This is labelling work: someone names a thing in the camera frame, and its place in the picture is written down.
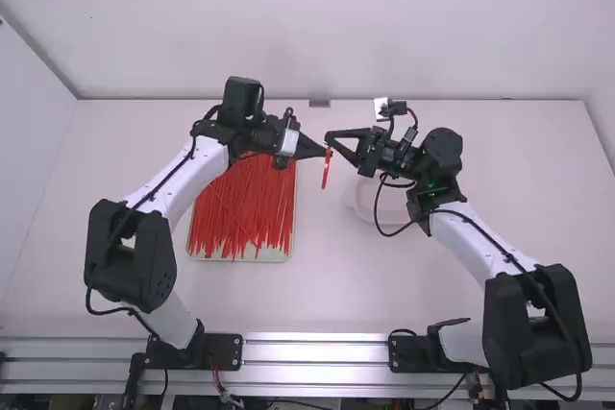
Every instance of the white table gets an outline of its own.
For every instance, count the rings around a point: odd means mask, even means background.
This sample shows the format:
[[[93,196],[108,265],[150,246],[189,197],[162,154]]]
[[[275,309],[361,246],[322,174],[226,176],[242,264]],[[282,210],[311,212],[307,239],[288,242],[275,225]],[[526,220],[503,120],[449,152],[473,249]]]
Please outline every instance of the white table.
[[[41,386],[44,375],[61,371],[65,380],[76,380],[77,384],[49,384],[44,389],[76,392],[79,383],[99,379],[101,387],[107,386],[101,392],[121,392],[126,361],[107,365],[97,362],[97,372],[91,372],[95,376],[88,378],[85,365],[69,370],[60,361],[67,356],[74,358],[75,354],[94,359],[90,357],[93,350],[99,350],[98,354],[104,357],[110,354],[111,343],[111,356],[126,359],[135,350],[135,340],[130,338],[144,336],[140,327],[123,315],[96,319],[86,314],[82,272],[87,215],[99,199],[119,199],[148,181],[176,154],[192,121],[201,117],[210,104],[110,101],[79,105],[0,311],[0,335],[5,337],[5,348],[21,348],[20,353],[33,350],[31,354],[36,357],[49,357],[54,356],[49,352],[50,345],[55,345],[51,349],[61,351],[56,353],[60,356],[56,364],[59,368],[47,365],[53,370],[43,367],[34,372],[34,366],[9,364],[1,377],[7,379],[8,375],[28,381],[28,376],[34,374]],[[282,113],[288,104],[268,101],[265,109]],[[311,109],[307,102],[296,101],[291,105],[302,123],[302,131],[314,139],[322,139],[327,130],[369,127],[373,123],[369,101],[333,101],[331,109]],[[615,239],[611,235],[615,229],[615,179],[584,104],[413,101],[411,106],[420,119],[417,141],[439,126],[450,127],[463,136],[464,166],[458,179],[462,192],[480,216],[528,255],[545,264],[560,262],[573,272],[592,342],[603,347],[600,357],[605,365],[615,364],[615,351],[610,348],[610,344],[615,344],[615,311],[611,309],[615,302]],[[397,125],[399,137],[405,129],[404,118],[399,118]],[[373,225],[358,219],[344,204],[345,191],[357,180],[353,167],[340,156],[334,157],[328,188],[321,191],[322,167],[322,159],[300,164],[295,248],[285,263],[189,260],[185,255],[189,213],[177,226],[176,289],[206,327],[245,332],[254,341],[268,338],[264,343],[252,343],[268,350],[256,360],[257,364],[274,359],[279,363],[281,357],[294,366],[301,362],[297,359],[302,354],[296,348],[298,345],[293,344],[291,350],[284,352],[275,346],[296,339],[280,332],[294,331],[307,335],[300,335],[299,339],[307,342],[308,348],[332,348],[341,341],[347,347],[346,352],[340,352],[347,353],[342,362],[358,366],[372,360],[382,365],[383,334],[393,328],[423,331],[441,320],[480,316],[480,288],[447,250],[418,228],[397,238],[380,237]],[[405,201],[400,192],[401,208]],[[98,296],[93,302],[100,307],[106,304]],[[322,335],[310,336],[314,332]],[[44,337],[30,340],[42,341],[39,348],[24,347],[24,338],[33,336]],[[317,338],[315,343],[311,343],[313,338]],[[71,352],[79,345],[88,346]],[[353,350],[361,345],[371,345],[373,355],[365,349]],[[357,355],[361,354],[368,354],[370,359],[357,362]],[[319,360],[327,362],[322,354],[308,353],[307,357],[311,357],[309,362],[314,367],[321,364]],[[246,362],[240,372],[243,375],[229,375],[227,379],[239,380],[237,386],[252,383],[252,379],[258,382],[262,375],[251,369],[256,366],[261,365]],[[427,385],[435,379],[428,375],[393,377],[380,367],[379,378],[372,379],[369,376],[373,376],[373,367],[370,374],[365,374],[367,369],[361,374],[350,367],[345,369],[346,374],[330,374],[332,381],[327,384],[328,378],[322,377],[320,369],[311,371],[321,376],[311,382],[302,381],[307,379],[307,369],[273,370],[267,372],[275,376],[264,376],[269,384],[277,383],[275,389],[253,386],[249,387],[251,392],[435,397],[443,394],[449,381],[455,382],[454,376],[444,375],[447,377],[438,378],[446,381],[440,389]],[[615,396],[615,377],[608,375],[600,367],[587,374],[590,381],[584,398]],[[145,392],[158,392],[161,375],[151,372],[146,378],[152,382]],[[172,390],[207,391],[203,387],[206,374],[188,381],[192,384],[178,383],[176,388],[172,385]],[[307,382],[309,386],[300,386]],[[566,378],[561,385],[569,382]],[[357,385],[361,384],[364,386],[359,389]],[[21,389],[21,385],[27,383],[5,385],[5,391],[13,392]],[[540,391],[527,393],[546,396]]]

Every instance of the black cable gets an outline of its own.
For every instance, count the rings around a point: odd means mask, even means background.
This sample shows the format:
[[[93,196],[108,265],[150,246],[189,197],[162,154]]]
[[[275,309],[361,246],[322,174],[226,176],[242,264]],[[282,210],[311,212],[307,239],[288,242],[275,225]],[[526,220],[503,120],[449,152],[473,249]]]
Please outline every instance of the black cable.
[[[169,371],[164,367],[164,388],[162,388],[162,392],[160,393],[161,398],[164,398],[167,389],[169,389]]]
[[[395,117],[392,115],[389,117],[388,130],[386,131],[385,141],[391,139],[391,134],[393,134],[393,130],[395,130]]]
[[[461,376],[461,378],[459,379],[459,381],[457,383],[455,383],[455,386],[453,386],[451,388],[451,391],[449,391],[448,393],[446,393],[446,395],[443,398],[440,398],[436,403],[433,403],[432,405],[428,405],[427,407],[420,407],[420,408],[416,408],[416,407],[412,407],[412,410],[431,410],[435,407],[437,407],[438,405],[442,404],[447,398],[449,398],[450,396],[453,395],[453,393],[459,389],[459,386],[461,386],[461,383],[463,382],[463,380],[465,379],[465,374],[463,374]]]
[[[554,395],[558,396],[559,398],[561,398],[562,400],[566,402],[574,402],[578,400],[578,398],[580,397],[583,391],[583,378],[580,374],[580,358],[578,355],[578,350],[577,350],[577,347],[575,346],[575,341],[573,340],[572,336],[570,335],[570,332],[568,331],[568,328],[566,328],[566,325],[564,325],[564,322],[559,316],[557,309],[555,309],[555,306],[553,305],[551,300],[549,300],[549,297],[547,297],[547,294],[543,290],[542,286],[528,272],[528,270],[526,270],[526,268],[524,268],[523,265],[519,263],[519,261],[517,261],[517,258],[515,258],[515,256],[512,253],[508,252],[498,241],[496,241],[491,235],[487,233],[487,231],[481,228],[470,217],[464,215],[463,213],[459,213],[456,210],[448,210],[445,208],[442,208],[442,209],[437,208],[436,210],[432,210],[430,212],[430,214],[433,214],[433,213],[449,213],[451,215],[461,218],[464,222],[469,223],[474,229],[476,229],[480,234],[482,234],[482,236],[485,239],[487,239],[496,249],[498,249],[498,251],[506,258],[507,261],[511,262],[521,272],[521,274],[527,278],[527,280],[529,281],[529,284],[536,291],[536,293],[538,293],[538,295],[540,296],[543,304],[545,305],[545,308],[547,309],[547,312],[551,314],[551,317],[555,321],[557,328],[559,329],[562,336],[564,337],[564,340],[568,344],[570,348],[570,353],[573,356],[573,361],[575,362],[575,365],[578,369],[578,371],[575,373],[575,377],[577,379],[577,388],[575,390],[575,393],[572,394],[570,397],[564,396],[563,394],[561,394],[556,389],[552,388],[546,383],[539,383],[539,384],[543,388],[550,391],[551,393],[553,393]]]
[[[314,408],[316,410],[332,410],[329,407],[321,407],[320,405],[314,405],[313,403],[305,403],[300,400],[290,400],[288,398],[274,398],[271,402],[267,402],[267,408],[270,408],[274,403],[294,403],[295,405],[302,405],[307,408]]]
[[[389,177],[390,175],[388,173],[382,172],[380,175],[380,179],[381,181],[386,181],[386,179]],[[386,186],[386,187],[393,187],[395,189],[409,189],[410,187],[412,187],[414,184],[416,184],[416,181],[411,181],[411,182],[407,182],[404,184],[396,184],[394,182],[383,182],[382,185]]]
[[[384,232],[381,228],[381,224],[378,221],[378,200],[381,196],[381,192],[382,192],[382,187],[384,186],[384,180],[386,180],[388,174],[384,174],[384,176],[381,176],[381,183],[378,186],[378,190],[376,191],[376,198],[374,199],[374,224],[376,225],[376,229],[378,230],[378,232],[383,235],[384,237],[394,237],[397,234],[403,232],[404,230],[408,229],[412,224],[414,224],[414,221],[410,220],[409,222],[407,222],[405,225],[401,226],[399,229],[394,230],[393,232]]]
[[[388,334],[389,339],[396,333],[407,333],[408,335],[418,336],[414,330],[410,330],[409,328],[396,328]]]
[[[412,126],[412,128],[414,130],[418,129],[419,128],[419,118],[416,116],[416,112],[414,112],[412,108],[407,108],[407,111],[410,113],[410,115],[414,119],[414,125]]]
[[[246,158],[250,158],[250,157],[255,157],[258,156],[260,153],[253,153],[253,154],[249,154],[248,156],[244,156],[244,157],[240,157],[237,159],[237,161],[239,160],[245,160]]]

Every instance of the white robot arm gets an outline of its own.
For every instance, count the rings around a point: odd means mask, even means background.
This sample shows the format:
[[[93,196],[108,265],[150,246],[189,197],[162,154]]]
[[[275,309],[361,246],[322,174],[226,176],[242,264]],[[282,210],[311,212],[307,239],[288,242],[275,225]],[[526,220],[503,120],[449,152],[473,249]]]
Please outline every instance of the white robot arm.
[[[372,178],[382,170],[380,188],[389,176],[411,180],[406,190],[411,223],[459,258],[484,291],[481,322],[454,319],[430,326],[424,337],[404,329],[411,334],[389,336],[391,371],[468,372],[472,369],[461,364],[473,364],[488,368],[504,389],[575,374],[577,398],[580,373],[591,368],[592,355],[573,275],[559,264],[540,265],[477,216],[456,181],[462,167],[461,136],[438,128],[414,147],[418,120],[406,102],[379,98],[374,103],[377,120],[390,121],[388,130],[328,132],[325,141],[360,175]],[[408,112],[414,125],[399,141],[391,139],[395,116]],[[338,141],[348,138],[357,140],[354,150]],[[383,235],[399,233],[382,232],[376,212],[375,221]],[[531,317],[529,304],[544,314]]]

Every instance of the white wall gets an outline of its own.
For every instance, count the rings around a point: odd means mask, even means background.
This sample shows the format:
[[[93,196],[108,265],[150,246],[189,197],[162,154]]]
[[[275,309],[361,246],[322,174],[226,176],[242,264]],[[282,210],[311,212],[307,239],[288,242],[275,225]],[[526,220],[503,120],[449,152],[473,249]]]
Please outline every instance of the white wall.
[[[87,98],[571,97],[615,160],[613,0],[0,0]]]
[[[2,299],[77,100],[11,26],[0,20]],[[69,191],[66,199],[70,200]]]

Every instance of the aluminum rail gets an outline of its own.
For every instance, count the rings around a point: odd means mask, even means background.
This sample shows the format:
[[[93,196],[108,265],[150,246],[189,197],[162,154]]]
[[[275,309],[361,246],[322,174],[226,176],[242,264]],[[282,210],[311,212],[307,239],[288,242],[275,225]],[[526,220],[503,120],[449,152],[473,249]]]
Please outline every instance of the aluminum rail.
[[[385,334],[248,333],[243,365],[221,373],[223,384],[239,396],[440,398],[458,374],[393,374],[387,365]],[[134,352],[145,338],[11,337],[0,336],[8,356],[0,369],[0,393],[121,394]],[[615,344],[592,344],[594,367],[583,374],[583,400],[615,400]],[[170,371],[167,394],[215,395],[211,372]],[[493,386],[481,377],[485,393]],[[162,371],[147,371],[141,394],[159,394]],[[551,383],[572,394],[572,376]],[[539,386],[509,393],[512,399],[552,399]],[[452,398],[467,398],[461,386]]]

